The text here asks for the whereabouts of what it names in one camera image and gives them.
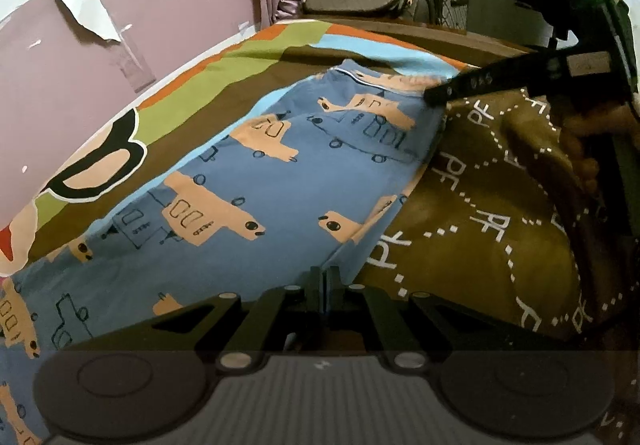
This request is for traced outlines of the person's right hand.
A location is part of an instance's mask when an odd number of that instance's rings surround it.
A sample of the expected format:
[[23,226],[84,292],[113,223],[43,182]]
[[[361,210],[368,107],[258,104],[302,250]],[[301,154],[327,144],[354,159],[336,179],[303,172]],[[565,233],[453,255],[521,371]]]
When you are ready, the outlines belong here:
[[551,110],[551,122],[560,130],[560,145],[572,165],[582,190],[594,193],[598,177],[603,173],[604,150],[599,143],[621,138],[629,142],[632,152],[639,153],[639,117],[629,104],[605,106],[585,115],[570,116]]

